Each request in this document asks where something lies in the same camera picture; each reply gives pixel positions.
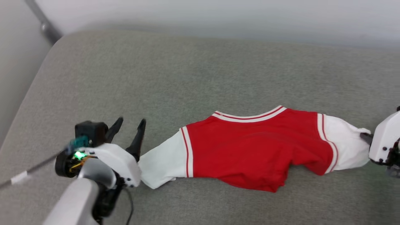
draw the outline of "white sleeve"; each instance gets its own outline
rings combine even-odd
[[[181,129],[168,140],[140,157],[142,181],[152,189],[186,177],[186,147]]]
[[[350,169],[365,165],[368,159],[369,145],[360,138],[360,133],[371,131],[357,128],[350,123],[324,115],[324,132],[326,139],[334,143],[337,149],[337,161],[333,170]]]

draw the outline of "red fabric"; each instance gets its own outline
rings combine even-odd
[[[291,164],[323,175],[333,157],[331,146],[319,136],[316,112],[286,109],[253,123],[211,116],[187,129],[193,177],[217,178],[246,189],[276,192]]]

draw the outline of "white plastic casing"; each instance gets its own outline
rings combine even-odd
[[[369,158],[379,162],[385,162],[388,158],[389,148],[400,138],[400,111],[390,115],[380,123],[374,133],[370,148]]]
[[[137,187],[140,184],[141,171],[135,158],[125,149],[115,144],[102,144],[96,148],[80,148],[87,155],[96,156],[107,166],[124,178],[125,183]]]

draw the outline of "white stripe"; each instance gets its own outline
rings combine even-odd
[[[11,184],[15,184],[18,183],[20,181],[22,181],[24,178],[26,178],[28,176],[28,172],[24,171],[16,176],[14,176],[13,178],[11,178]]]
[[[282,106],[280,105],[280,106],[278,106],[278,107],[276,107],[276,108],[274,108],[274,109],[272,109],[272,110],[270,110],[270,111],[268,111],[268,112],[266,112],[266,113],[263,113],[263,114],[260,114],[260,115],[257,115],[257,116],[250,116],[250,117],[238,117],[238,116],[234,116],[234,115],[229,115],[229,114],[226,114],[226,113],[222,113],[222,112],[220,112],[220,111],[216,111],[216,113],[219,113],[219,114],[221,114],[221,115],[228,116],[228,117],[235,117],[235,118],[238,118],[238,119],[251,119],[251,118],[254,118],[254,117],[262,117],[262,116],[264,116],[264,115],[267,115],[267,114],[269,114],[269,113],[272,113],[272,112],[274,112],[275,110],[277,110],[277,109],[280,108],[280,107],[282,107]]]
[[[224,114],[224,113],[221,113],[221,112],[217,112],[217,113],[220,113],[221,115],[218,115],[218,114],[214,113],[212,116],[217,117],[218,119],[222,119],[222,120],[230,121],[230,122],[254,123],[254,122],[259,122],[259,121],[264,121],[264,120],[271,119],[272,117],[277,116],[278,114],[280,114],[281,112],[285,111],[286,109],[287,109],[287,108],[282,107],[280,110],[278,110],[278,111],[276,111],[276,112],[274,112],[274,113],[272,113],[272,114],[270,114],[270,115],[268,115],[268,116],[261,117],[261,118],[256,118],[256,119],[246,119],[246,118],[260,117],[260,116],[262,116],[262,115],[266,115],[266,114],[268,114],[268,113],[271,113],[271,112],[273,112],[274,110],[272,110],[272,111],[270,111],[270,112],[267,112],[267,113],[263,113],[263,114],[258,115],[258,116],[252,116],[252,117],[236,117],[236,118],[243,118],[243,119],[246,119],[246,120],[240,120],[240,119],[235,119],[235,118],[229,118],[229,117],[233,117],[233,116],[232,116],[232,115],[228,115],[228,114]]]
[[[336,159],[338,157],[338,154],[337,154],[335,145],[325,138],[324,130],[322,129],[324,127],[323,124],[322,124],[322,122],[324,121],[323,117],[324,117],[323,114],[318,113],[318,115],[317,115],[317,127],[318,127],[318,133],[320,134],[320,138],[323,141],[328,142],[328,144],[330,145],[330,147],[332,149],[332,153],[333,153],[332,162],[330,163],[328,169],[325,171],[325,173],[329,173],[333,169],[333,166],[335,165],[335,162],[336,162]]]
[[[183,131],[183,135],[185,136],[185,139],[186,139],[186,144],[188,146],[188,153],[189,153],[189,157],[188,157],[188,174],[189,174],[189,177],[193,177],[193,149],[192,149],[192,142],[190,141],[188,128],[186,126],[182,127],[182,131]]]

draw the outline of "red stripe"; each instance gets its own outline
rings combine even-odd
[[[186,138],[185,134],[183,133],[183,129],[180,129],[182,132],[183,140],[185,141],[185,146],[186,146],[186,177],[189,177],[189,150],[188,150],[188,144],[186,143]]]
[[[338,153],[338,148],[336,147],[335,143],[333,143],[332,141],[329,141],[329,140],[326,138],[326,135],[325,135],[325,128],[324,128],[324,124],[325,124],[325,123],[324,123],[324,117],[325,117],[325,115],[322,114],[322,133],[324,134],[325,140],[328,141],[329,143],[332,143],[333,146],[335,146],[335,151],[336,151],[336,161],[335,161],[335,164],[332,166],[332,169],[329,171],[329,172],[332,172],[332,171],[333,171],[333,168],[335,168],[336,163],[338,162],[339,153]]]
[[[265,114],[265,115],[262,115],[262,116],[259,116],[259,117],[252,117],[252,118],[230,117],[230,116],[222,115],[222,114],[220,114],[220,113],[218,113],[218,112],[215,112],[215,114],[218,114],[218,115],[223,116],[223,117],[228,117],[228,118],[231,118],[231,119],[237,119],[237,120],[252,120],[252,119],[258,119],[258,118],[266,117],[266,116],[268,116],[268,115],[271,115],[272,113],[276,113],[278,110],[280,110],[280,109],[282,109],[282,108],[283,108],[283,106],[279,107],[278,109],[276,109],[276,110],[274,110],[273,112],[270,112],[270,113],[268,113],[268,114]]]

